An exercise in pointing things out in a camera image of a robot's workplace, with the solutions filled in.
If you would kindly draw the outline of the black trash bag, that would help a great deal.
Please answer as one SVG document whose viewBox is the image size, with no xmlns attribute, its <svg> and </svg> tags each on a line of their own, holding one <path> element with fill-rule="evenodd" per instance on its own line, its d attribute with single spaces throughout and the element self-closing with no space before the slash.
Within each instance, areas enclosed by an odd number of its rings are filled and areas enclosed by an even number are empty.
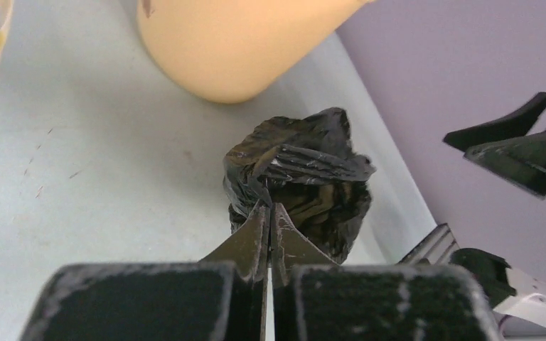
<svg viewBox="0 0 546 341">
<path fill-rule="evenodd" d="M 348 258 L 373 201 L 368 181 L 375 166 L 353 150 L 346 110 L 272 117 L 232 147 L 223 165 L 232 232 L 257 201 L 278 202 L 324 254 L 337 264 Z"/>
</svg>

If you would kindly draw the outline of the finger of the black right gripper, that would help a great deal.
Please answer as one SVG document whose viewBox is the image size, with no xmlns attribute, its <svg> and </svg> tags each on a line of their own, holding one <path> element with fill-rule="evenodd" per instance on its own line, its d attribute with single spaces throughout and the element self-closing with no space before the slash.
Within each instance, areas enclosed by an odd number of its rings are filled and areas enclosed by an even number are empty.
<svg viewBox="0 0 546 341">
<path fill-rule="evenodd" d="M 464 158 L 535 197 L 546 198 L 546 130 L 471 147 Z"/>
<path fill-rule="evenodd" d="M 451 131 L 443 138 L 443 142 L 466 152 L 481 144 L 525 136 L 545 110 L 546 92 L 538 92 L 514 112 L 493 121 Z"/>
</svg>

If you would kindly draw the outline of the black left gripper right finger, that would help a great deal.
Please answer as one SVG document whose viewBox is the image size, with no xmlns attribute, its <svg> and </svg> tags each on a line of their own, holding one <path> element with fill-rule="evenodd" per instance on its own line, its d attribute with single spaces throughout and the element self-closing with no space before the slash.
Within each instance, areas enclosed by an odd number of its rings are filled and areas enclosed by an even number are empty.
<svg viewBox="0 0 546 341">
<path fill-rule="evenodd" d="M 460 266 L 339 266 L 287 211 L 271 210 L 277 340 L 500 340 L 481 285 Z"/>
</svg>

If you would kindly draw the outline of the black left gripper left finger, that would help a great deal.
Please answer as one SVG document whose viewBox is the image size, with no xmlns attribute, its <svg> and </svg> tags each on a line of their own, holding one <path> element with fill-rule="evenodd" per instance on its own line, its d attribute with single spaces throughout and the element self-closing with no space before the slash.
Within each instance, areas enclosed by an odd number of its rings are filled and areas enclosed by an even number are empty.
<svg viewBox="0 0 546 341">
<path fill-rule="evenodd" d="M 93 263 L 59 268 L 22 340 L 263 340 L 270 210 L 197 262 Z"/>
</svg>

